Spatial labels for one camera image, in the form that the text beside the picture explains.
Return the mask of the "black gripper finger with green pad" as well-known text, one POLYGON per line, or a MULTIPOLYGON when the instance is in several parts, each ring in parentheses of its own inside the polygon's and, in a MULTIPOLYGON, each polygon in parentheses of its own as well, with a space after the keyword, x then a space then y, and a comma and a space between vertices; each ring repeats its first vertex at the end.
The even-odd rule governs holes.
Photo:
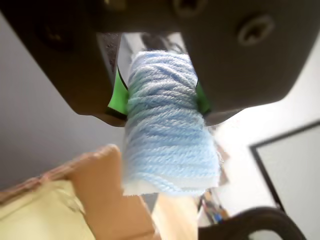
POLYGON ((92 23, 105 0, 3 0, 0 10, 28 52, 71 109, 123 127, 111 107, 121 36, 92 23))
POLYGON ((208 125, 283 99, 320 30, 317 0, 177 0, 208 125))

